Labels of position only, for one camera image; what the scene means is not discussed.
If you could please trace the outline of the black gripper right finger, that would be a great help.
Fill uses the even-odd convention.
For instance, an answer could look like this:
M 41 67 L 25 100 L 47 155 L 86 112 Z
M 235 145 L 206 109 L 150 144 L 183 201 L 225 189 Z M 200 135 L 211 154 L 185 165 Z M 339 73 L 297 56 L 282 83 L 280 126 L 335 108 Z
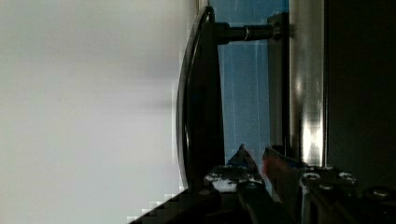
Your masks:
M 358 224 L 351 209 L 357 199 L 357 179 L 329 166 L 308 165 L 267 147 L 263 173 L 297 224 Z

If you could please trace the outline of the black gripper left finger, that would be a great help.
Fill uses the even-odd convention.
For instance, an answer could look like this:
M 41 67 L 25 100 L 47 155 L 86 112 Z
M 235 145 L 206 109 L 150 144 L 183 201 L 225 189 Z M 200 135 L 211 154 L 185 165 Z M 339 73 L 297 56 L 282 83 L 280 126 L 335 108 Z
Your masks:
M 244 145 L 225 165 L 213 167 L 204 184 L 219 195 L 219 208 L 205 215 L 205 224 L 259 224 L 254 209 L 265 198 L 265 184 Z

